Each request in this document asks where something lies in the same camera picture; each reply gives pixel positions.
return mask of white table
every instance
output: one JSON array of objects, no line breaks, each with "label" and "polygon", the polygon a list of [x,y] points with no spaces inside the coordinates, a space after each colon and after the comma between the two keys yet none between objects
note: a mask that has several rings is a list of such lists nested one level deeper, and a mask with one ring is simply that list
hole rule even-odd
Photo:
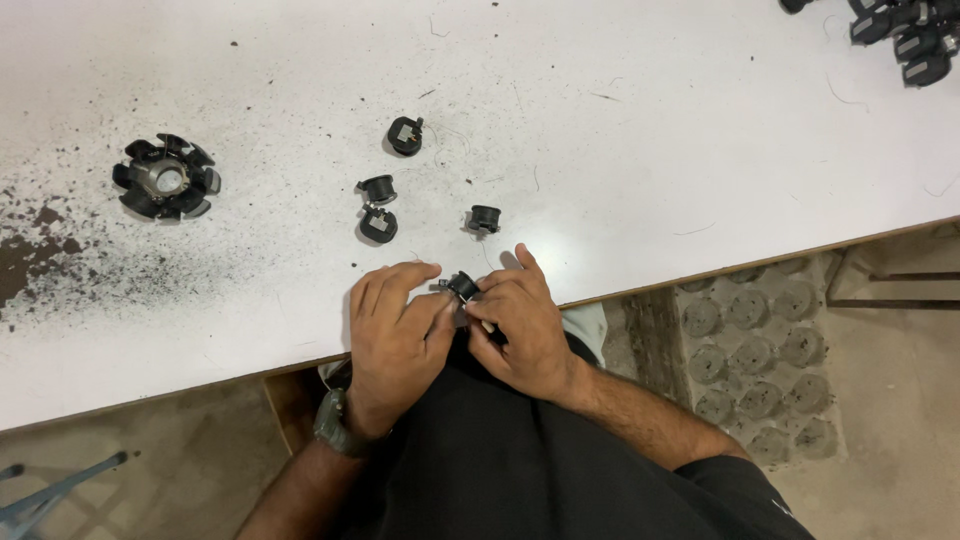
[{"label": "white table", "polygon": [[[960,76],[904,89],[851,20],[841,0],[15,2],[0,239],[42,243],[8,213],[46,206],[85,249],[0,309],[0,430],[342,353],[349,287],[415,255],[481,276],[525,241],[563,304],[960,213]],[[383,148],[400,115],[431,128],[413,158]],[[155,133],[214,154],[207,215],[117,202],[110,168]],[[399,233],[371,246],[353,186],[388,173]],[[503,209],[483,245],[476,204]]]}]

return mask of green watch strap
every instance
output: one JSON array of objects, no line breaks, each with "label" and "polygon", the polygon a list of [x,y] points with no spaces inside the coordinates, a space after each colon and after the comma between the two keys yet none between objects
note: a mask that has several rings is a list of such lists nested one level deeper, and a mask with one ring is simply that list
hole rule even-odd
[{"label": "green watch strap", "polygon": [[313,436],[326,441],[338,454],[348,457],[366,457],[382,439],[369,440],[350,433],[344,426],[343,417],[347,412],[347,391],[334,388],[327,392],[317,411],[313,423]]}]

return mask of dirt stain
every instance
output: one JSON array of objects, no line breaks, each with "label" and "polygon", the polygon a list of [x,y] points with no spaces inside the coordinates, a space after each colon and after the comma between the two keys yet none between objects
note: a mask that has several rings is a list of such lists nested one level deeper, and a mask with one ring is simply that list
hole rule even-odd
[{"label": "dirt stain", "polygon": [[67,238],[61,244],[53,236],[46,236],[36,244],[20,234],[0,240],[0,308],[6,307],[7,301],[16,298],[20,291],[34,298],[36,294],[29,288],[30,280],[60,270],[60,263],[53,260],[54,255],[75,255],[83,250],[73,238]]},{"label": "dirt stain", "polygon": [[36,219],[34,219],[34,227],[52,225],[55,221],[63,221],[63,218],[60,217],[60,214],[58,214],[56,210],[43,207],[36,215]]}]

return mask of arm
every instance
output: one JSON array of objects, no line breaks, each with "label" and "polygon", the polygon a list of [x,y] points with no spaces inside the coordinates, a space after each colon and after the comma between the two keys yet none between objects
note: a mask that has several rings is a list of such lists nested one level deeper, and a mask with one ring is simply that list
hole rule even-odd
[{"label": "arm", "polygon": [[664,469],[717,455],[750,459],[729,435],[672,402],[579,357],[570,361],[581,375],[554,403],[586,416]]},{"label": "arm", "polygon": [[[749,459],[723,431],[571,353],[537,261],[523,244],[516,246],[516,258],[522,270],[490,273],[477,282],[483,300],[467,305],[470,351],[491,374],[524,394],[586,416],[671,471],[717,455]],[[479,320],[496,323],[509,343],[490,341]]]},{"label": "arm", "polygon": [[[390,433],[444,368],[453,341],[453,299],[410,291],[440,275],[439,264],[402,262],[370,272],[350,291],[353,380],[344,427],[375,440]],[[264,492],[237,540],[320,538],[366,463],[313,441]]]},{"label": "arm", "polygon": [[267,488],[237,540],[316,538],[329,529],[364,463],[311,442]]}]

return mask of black shirt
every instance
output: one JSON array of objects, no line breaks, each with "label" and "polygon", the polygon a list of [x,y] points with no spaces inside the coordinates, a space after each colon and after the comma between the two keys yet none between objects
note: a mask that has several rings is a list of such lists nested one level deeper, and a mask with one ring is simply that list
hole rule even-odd
[{"label": "black shirt", "polygon": [[494,379],[460,334],[357,481],[334,537],[812,539],[753,463],[718,456],[667,471]]}]

